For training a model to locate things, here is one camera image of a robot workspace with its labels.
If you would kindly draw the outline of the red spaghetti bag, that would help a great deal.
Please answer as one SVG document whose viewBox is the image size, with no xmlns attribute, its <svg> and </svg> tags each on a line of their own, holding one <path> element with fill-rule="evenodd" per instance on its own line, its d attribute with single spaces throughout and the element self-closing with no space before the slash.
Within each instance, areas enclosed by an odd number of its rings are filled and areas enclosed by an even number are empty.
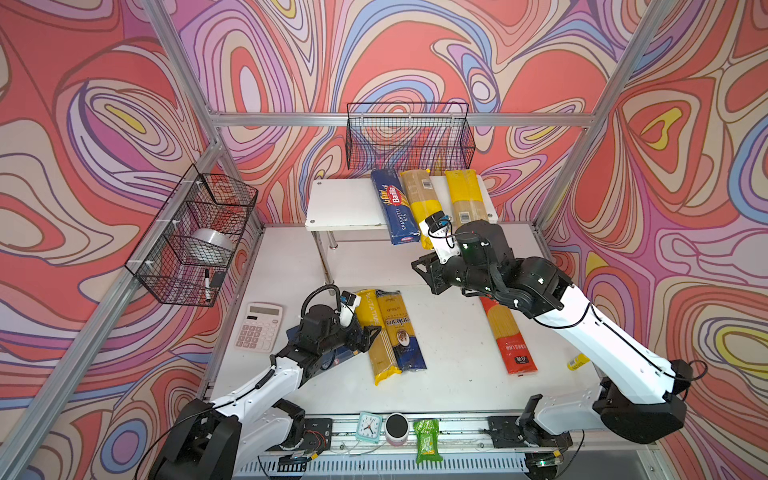
<svg viewBox="0 0 768 480">
<path fill-rule="evenodd" d="M 512 311 L 495 300 L 480 300 L 507 373 L 522 376 L 537 372 Z"/>
</svg>

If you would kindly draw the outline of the aluminium frame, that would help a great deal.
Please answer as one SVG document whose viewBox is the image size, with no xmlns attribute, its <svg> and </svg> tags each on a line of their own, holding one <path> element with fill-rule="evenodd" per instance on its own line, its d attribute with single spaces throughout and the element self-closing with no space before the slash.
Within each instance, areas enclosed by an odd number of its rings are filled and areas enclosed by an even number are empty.
<svg viewBox="0 0 768 480">
<path fill-rule="evenodd" d="M 531 220 L 578 137 L 533 140 L 511 114 L 595 115 L 644 1 L 146 1 L 1 5 L 1 435 L 29 407 L 182 175 L 210 149 L 300 223 L 309 185 L 343 178 L 344 130 L 217 129 L 221 114 L 344 113 L 351 102 L 464 102 L 473 165 L 506 220 Z"/>
</svg>

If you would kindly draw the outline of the blue Barilla rigatoni box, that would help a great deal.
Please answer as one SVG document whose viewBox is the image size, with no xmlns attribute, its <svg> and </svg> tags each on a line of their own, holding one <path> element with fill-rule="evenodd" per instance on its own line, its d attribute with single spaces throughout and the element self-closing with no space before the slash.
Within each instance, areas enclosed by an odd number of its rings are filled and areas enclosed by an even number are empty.
<svg viewBox="0 0 768 480">
<path fill-rule="evenodd" d="M 293 341 L 298 335 L 299 327 L 294 326 L 286 330 L 286 337 L 289 342 Z M 330 352 L 322 357 L 321 370 L 329 370 L 335 366 L 344 363 L 356 355 L 359 354 L 358 350 L 350 350 L 349 348 L 342 346 L 336 349 L 334 352 Z"/>
</svg>

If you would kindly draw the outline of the blue Ankara spaghetti bag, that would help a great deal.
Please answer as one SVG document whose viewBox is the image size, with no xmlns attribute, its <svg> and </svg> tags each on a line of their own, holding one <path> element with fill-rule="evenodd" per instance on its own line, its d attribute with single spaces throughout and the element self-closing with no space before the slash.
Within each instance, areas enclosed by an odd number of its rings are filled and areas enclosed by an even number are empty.
<svg viewBox="0 0 768 480">
<path fill-rule="evenodd" d="M 401 372 L 426 370 L 418 339 L 399 291 L 376 291 L 386 333 Z"/>
</svg>

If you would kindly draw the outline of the white pink calculator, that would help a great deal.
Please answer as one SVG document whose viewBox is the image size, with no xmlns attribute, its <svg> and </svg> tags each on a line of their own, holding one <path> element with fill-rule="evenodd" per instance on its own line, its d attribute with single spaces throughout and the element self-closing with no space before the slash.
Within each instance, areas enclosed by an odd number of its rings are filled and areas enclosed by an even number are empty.
<svg viewBox="0 0 768 480">
<path fill-rule="evenodd" d="M 283 307 L 251 302 L 239 321 L 234 346 L 241 350 L 268 354 L 274 348 L 283 319 Z"/>
</svg>

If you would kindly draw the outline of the silver tape roll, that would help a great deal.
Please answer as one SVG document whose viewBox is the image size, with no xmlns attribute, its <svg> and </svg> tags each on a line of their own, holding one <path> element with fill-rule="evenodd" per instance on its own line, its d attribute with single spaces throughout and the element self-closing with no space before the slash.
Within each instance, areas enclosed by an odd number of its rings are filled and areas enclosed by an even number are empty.
<svg viewBox="0 0 768 480">
<path fill-rule="evenodd" d="M 233 251 L 235 244 L 229 235 L 210 228 L 199 228 L 192 233 L 192 237 L 215 247 Z"/>
</svg>

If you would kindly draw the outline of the blue Barilla spaghetti box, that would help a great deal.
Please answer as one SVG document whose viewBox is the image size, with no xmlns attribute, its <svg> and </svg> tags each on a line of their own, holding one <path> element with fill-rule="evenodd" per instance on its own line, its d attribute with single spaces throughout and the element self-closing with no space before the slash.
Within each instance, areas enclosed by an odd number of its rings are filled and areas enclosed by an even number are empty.
<svg viewBox="0 0 768 480">
<path fill-rule="evenodd" d="M 376 169 L 371 171 L 370 178 L 380 201 L 391 243 L 401 245 L 418 241 L 419 227 L 398 173 L 392 169 Z"/>
</svg>

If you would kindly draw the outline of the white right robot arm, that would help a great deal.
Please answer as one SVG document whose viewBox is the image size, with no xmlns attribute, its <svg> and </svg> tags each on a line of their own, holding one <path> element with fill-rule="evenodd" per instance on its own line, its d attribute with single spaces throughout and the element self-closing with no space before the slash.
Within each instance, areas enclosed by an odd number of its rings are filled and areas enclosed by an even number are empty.
<svg viewBox="0 0 768 480">
<path fill-rule="evenodd" d="M 681 430 L 682 399 L 694 381 L 691 363 L 667 360 L 641 345 L 543 257 L 518 257 L 501 226 L 475 220 L 453 227 L 443 212 L 422 221 L 431 253 L 411 264 L 434 295 L 457 287 L 465 297 L 494 300 L 556 332 L 603 374 L 599 383 L 562 396 L 533 395 L 516 420 L 521 440 L 542 446 L 574 430 L 608 430 L 650 444 Z"/>
</svg>

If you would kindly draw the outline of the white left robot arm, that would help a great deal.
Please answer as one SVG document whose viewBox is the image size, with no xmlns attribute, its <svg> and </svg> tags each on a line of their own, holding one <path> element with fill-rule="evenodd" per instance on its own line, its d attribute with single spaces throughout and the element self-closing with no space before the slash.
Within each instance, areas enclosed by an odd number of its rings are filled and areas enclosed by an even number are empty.
<svg viewBox="0 0 768 480">
<path fill-rule="evenodd" d="M 266 450 L 301 443 L 304 410 L 286 397 L 322 372 L 337 350 L 364 353 L 381 331 L 361 325 L 348 306 L 310 307 L 267 369 L 216 400 L 184 407 L 145 477 L 231 479 Z"/>
</svg>

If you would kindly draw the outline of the clear yellow spaghetti bag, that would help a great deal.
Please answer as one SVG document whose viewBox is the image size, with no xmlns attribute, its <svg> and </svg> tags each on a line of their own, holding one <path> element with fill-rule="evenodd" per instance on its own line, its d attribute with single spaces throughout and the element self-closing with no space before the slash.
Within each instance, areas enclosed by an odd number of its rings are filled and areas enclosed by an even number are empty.
<svg viewBox="0 0 768 480">
<path fill-rule="evenodd" d="M 452 221 L 456 227 L 488 219 L 479 177 L 475 170 L 446 171 L 445 178 L 451 197 Z"/>
</svg>

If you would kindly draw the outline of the teal alarm clock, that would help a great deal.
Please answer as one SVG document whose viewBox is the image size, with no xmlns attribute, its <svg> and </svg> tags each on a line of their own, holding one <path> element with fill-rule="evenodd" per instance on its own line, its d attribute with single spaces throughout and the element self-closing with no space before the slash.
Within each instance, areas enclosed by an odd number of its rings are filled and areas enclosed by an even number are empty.
<svg viewBox="0 0 768 480">
<path fill-rule="evenodd" d="M 378 444 L 383 417 L 370 412 L 361 412 L 355 430 L 355 438 L 364 443 Z"/>
</svg>

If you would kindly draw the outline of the green snack packet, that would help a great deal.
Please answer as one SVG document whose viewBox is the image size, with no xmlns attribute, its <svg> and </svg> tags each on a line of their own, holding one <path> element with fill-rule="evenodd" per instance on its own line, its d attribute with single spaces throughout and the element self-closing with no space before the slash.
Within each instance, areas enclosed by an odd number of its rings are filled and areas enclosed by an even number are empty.
<svg viewBox="0 0 768 480">
<path fill-rule="evenodd" d="M 417 454 L 416 464 L 425 462 L 442 462 L 443 457 L 439 453 L 439 420 L 422 419 L 414 423 L 416 435 Z"/>
</svg>

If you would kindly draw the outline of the yellow Pastatime spaghetti bag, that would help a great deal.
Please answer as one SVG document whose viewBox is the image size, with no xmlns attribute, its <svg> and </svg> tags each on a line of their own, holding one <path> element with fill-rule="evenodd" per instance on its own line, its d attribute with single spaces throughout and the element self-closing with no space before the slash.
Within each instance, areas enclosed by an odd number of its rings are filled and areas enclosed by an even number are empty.
<svg viewBox="0 0 768 480">
<path fill-rule="evenodd" d="M 378 304 L 376 291 L 373 289 L 359 290 L 356 295 L 360 298 L 360 305 L 356 309 L 359 323 L 363 327 L 381 328 L 368 350 L 374 384 L 378 386 L 388 378 L 401 374 L 402 371 L 398 366 L 393 346 L 386 331 L 386 324 Z"/>
</svg>

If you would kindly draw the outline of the white two-tier shelf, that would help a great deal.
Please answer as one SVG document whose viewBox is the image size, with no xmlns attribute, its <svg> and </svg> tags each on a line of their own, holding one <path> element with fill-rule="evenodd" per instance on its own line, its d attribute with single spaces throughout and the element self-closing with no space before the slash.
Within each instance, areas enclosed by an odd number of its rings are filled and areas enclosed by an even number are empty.
<svg viewBox="0 0 768 480">
<path fill-rule="evenodd" d="M 368 178 L 313 181 L 305 228 L 315 242 L 328 284 L 389 287 L 424 283 L 411 262 L 427 251 L 419 242 L 391 243 L 377 191 Z"/>
</svg>

